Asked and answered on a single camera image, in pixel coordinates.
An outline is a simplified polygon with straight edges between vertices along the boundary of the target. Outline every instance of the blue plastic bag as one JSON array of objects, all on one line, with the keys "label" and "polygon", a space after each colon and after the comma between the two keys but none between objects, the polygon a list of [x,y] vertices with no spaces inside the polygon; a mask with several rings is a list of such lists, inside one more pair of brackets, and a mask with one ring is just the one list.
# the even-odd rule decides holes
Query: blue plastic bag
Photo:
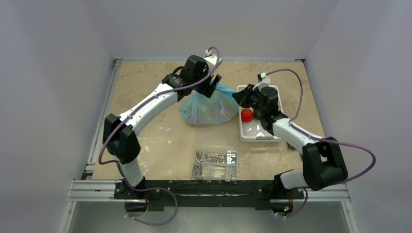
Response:
[{"label": "blue plastic bag", "polygon": [[216,125],[230,121],[239,112],[232,97],[235,92],[220,83],[210,98],[195,92],[180,106],[179,114],[189,125]]}]

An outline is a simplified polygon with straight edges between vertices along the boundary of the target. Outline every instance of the black mounting base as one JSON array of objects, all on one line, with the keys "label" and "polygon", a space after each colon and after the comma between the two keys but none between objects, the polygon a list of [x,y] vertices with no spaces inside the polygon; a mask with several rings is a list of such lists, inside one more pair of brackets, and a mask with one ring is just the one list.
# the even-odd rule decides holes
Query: black mounting base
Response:
[{"label": "black mounting base", "polygon": [[[273,181],[146,180],[144,188],[151,187],[163,187],[172,191],[180,207],[254,207],[255,210],[273,210],[279,208],[279,203],[271,203],[271,200],[288,200],[291,192],[294,199],[304,198],[303,193],[297,189],[281,194],[275,192]],[[145,194],[131,190],[121,181],[116,183],[114,199],[145,199]],[[163,211],[165,206],[174,206],[173,197],[162,190],[150,191],[148,200],[148,211]]]}]

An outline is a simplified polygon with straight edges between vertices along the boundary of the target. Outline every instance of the table surface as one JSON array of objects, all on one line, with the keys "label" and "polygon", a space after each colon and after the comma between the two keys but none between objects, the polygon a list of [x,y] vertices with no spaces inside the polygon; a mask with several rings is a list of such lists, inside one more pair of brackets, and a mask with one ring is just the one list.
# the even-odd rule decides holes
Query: table surface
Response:
[{"label": "table surface", "polygon": [[[119,115],[150,94],[166,74],[182,62],[123,62],[110,104],[110,113]],[[305,67],[301,62],[223,62],[217,73],[221,83],[236,89],[238,85],[255,84],[257,74],[280,68],[296,71],[303,82],[303,101],[295,123],[308,131],[324,136]],[[299,104],[297,78],[288,71],[271,75],[277,85],[283,112],[292,117]],[[185,124],[178,109],[185,101],[169,107],[153,119],[138,136],[142,150],[138,156],[141,171],[148,180],[191,180],[196,127]],[[225,126],[239,127],[236,115]],[[285,141],[240,142],[238,138],[238,180],[271,180],[275,174],[302,167],[299,153],[287,148]],[[103,160],[112,159],[106,151]],[[120,174],[114,164],[96,164],[92,179],[117,180]]]}]

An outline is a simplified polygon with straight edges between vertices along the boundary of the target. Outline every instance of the gray floor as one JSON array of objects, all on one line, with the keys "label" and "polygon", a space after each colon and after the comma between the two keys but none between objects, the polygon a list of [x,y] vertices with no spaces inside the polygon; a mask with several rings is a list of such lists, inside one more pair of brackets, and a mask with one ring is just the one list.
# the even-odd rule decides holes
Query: gray floor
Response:
[{"label": "gray floor", "polygon": [[[124,203],[78,202],[70,233],[348,233],[340,202],[308,202],[296,216],[275,218],[271,211],[253,208],[180,207],[176,218],[163,226],[146,226],[124,217]],[[145,213],[141,219],[162,221],[173,212]]]}]

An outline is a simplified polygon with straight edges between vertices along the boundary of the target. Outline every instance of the white wall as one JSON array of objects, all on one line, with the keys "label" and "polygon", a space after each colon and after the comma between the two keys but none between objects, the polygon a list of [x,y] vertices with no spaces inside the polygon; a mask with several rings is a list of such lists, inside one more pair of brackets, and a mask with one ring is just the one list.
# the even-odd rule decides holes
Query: white wall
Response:
[{"label": "white wall", "polygon": [[[412,228],[412,1],[341,0],[306,60],[327,135],[372,149],[348,183],[361,232]],[[350,174],[370,156],[344,149]]]},{"label": "white wall", "polygon": [[116,58],[305,58],[338,0],[84,0]]},{"label": "white wall", "polygon": [[0,232],[57,232],[111,66],[80,0],[1,1]]}]

